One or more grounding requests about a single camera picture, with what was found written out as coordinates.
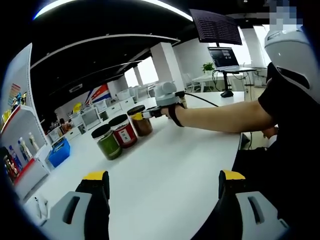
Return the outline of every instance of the laptop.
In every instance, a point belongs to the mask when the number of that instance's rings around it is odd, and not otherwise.
[[[251,72],[254,68],[239,66],[231,47],[208,47],[215,69],[220,72]]]

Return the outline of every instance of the ceiling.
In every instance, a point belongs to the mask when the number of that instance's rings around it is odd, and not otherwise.
[[[242,0],[162,2],[187,14],[190,14],[189,9],[225,15],[269,10],[268,7],[263,7],[264,0],[248,0],[247,4]],[[46,4],[48,3],[38,5],[38,10]],[[237,21],[242,25],[248,24],[243,18]],[[250,23],[268,24],[268,20],[251,19]],[[72,1],[37,17],[31,22],[31,31],[31,86],[40,115],[102,83],[119,78],[136,65],[120,64],[149,57],[149,49],[159,42],[176,44],[178,40],[184,42],[197,37],[193,22],[141,0]],[[126,36],[110,37],[123,34]],[[127,36],[133,34],[147,36]],[[74,44],[92,38],[96,39]],[[69,89],[80,83],[83,86],[80,90],[69,93]]]

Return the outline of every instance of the monitor stand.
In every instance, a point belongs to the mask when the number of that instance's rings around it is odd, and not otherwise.
[[[234,93],[231,90],[229,90],[227,73],[225,71],[223,71],[222,74],[223,74],[223,80],[224,80],[224,92],[221,93],[221,97],[223,97],[223,98],[232,97],[234,95]]]

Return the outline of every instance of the jar label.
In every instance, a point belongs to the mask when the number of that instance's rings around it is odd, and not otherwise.
[[[127,130],[126,129],[123,129],[121,131],[119,131],[119,135],[123,141],[123,143],[128,143],[131,141],[131,137],[130,135],[128,134]]]

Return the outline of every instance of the ceiling light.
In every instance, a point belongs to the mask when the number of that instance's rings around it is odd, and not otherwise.
[[[66,4],[66,3],[69,3],[69,2],[72,2],[72,1],[75,1],[75,0],[57,0],[57,1],[54,1],[50,4],[48,4],[47,6],[43,7],[33,18],[36,19],[37,17],[39,17],[40,15],[48,12],[49,10],[51,9],[54,9],[62,4]]]
[[[154,4],[154,5],[157,5],[159,7],[162,7],[162,8],[165,8],[165,9],[168,9],[176,14],[179,14],[180,16],[188,19],[189,21],[193,22],[193,19],[190,15],[184,13],[183,11],[173,7],[173,6],[170,6],[169,4],[166,4],[162,1],[159,1],[159,0],[141,0],[141,1],[144,1],[144,2],[148,2],[148,3],[151,3],[151,4]]]

